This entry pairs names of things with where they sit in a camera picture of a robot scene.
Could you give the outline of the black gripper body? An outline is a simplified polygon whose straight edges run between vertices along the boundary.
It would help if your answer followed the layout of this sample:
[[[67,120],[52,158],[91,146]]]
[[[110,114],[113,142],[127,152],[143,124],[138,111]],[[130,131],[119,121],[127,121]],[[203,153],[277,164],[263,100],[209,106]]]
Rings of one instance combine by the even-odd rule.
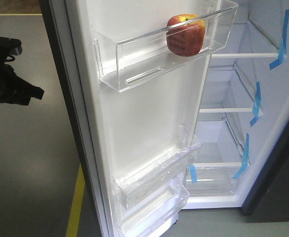
[[[18,83],[14,69],[0,62],[0,103],[17,104]]]

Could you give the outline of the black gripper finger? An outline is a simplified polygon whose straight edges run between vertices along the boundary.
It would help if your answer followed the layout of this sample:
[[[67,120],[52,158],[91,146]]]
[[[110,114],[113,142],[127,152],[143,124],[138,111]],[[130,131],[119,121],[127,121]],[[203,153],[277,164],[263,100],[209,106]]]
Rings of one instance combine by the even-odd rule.
[[[42,99],[44,95],[44,90],[42,88],[28,83],[16,73],[13,73],[12,81],[14,86],[12,104],[27,106],[29,105],[31,98]]]

